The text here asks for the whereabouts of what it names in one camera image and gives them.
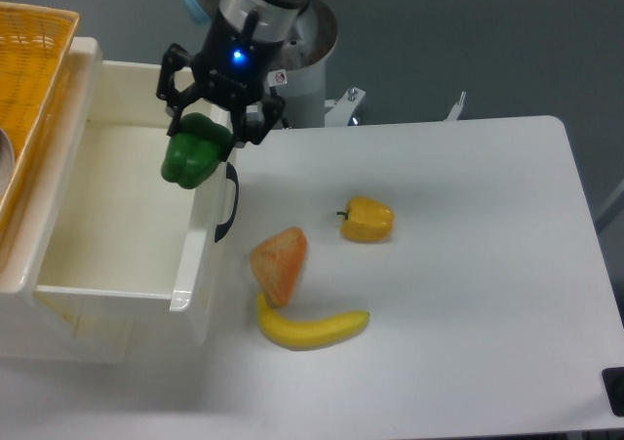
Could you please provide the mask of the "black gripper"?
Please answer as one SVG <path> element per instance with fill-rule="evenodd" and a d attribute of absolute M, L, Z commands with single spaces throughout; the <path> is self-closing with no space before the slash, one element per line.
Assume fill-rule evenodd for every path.
<path fill-rule="evenodd" d="M 277 58 L 282 44 L 254 38 L 260 27 L 260 13 L 252 10 L 237 29 L 223 13 L 217 13 L 201 51 L 195 56 L 173 43 L 162 57 L 156 97 L 166 103 L 171 117 L 169 137 L 179 133 L 183 110 L 203 97 L 229 110 L 232 135 L 225 148 L 225 158 L 235 148 L 251 142 L 259 145 L 282 119 L 286 100 L 264 95 L 264 80 Z M 183 91 L 176 88 L 175 75 L 185 67 L 191 69 L 193 83 Z M 248 120 L 247 106 L 260 100 L 261 117 Z"/>

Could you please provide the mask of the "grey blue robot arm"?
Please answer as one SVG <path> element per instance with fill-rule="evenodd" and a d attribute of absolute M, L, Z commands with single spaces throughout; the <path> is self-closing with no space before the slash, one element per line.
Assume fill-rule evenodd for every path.
<path fill-rule="evenodd" d="M 156 96 L 182 131 L 184 110 L 206 100 L 230 115 L 228 150 L 260 144 L 276 124 L 290 120 L 288 102 L 269 84 L 277 70 L 300 69 L 318 56 L 320 19 L 314 0 L 192 0 L 211 19 L 201 50 L 177 43 L 162 57 Z"/>

